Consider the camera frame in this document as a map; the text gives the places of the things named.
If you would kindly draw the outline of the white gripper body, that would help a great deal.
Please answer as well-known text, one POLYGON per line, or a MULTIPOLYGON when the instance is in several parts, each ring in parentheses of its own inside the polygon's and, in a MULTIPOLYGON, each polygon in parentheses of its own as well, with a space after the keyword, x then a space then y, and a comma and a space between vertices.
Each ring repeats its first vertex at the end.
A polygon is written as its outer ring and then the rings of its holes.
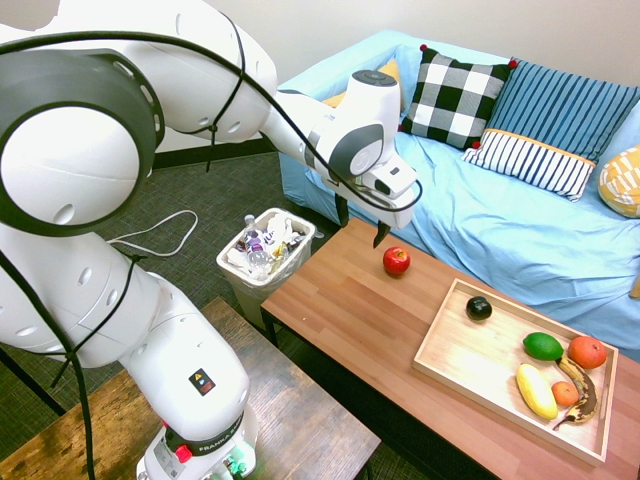
POLYGON ((371 155, 357 154, 341 177, 329 178, 327 187, 377 221, 402 229, 412 219, 417 173, 396 153, 377 162, 371 155))

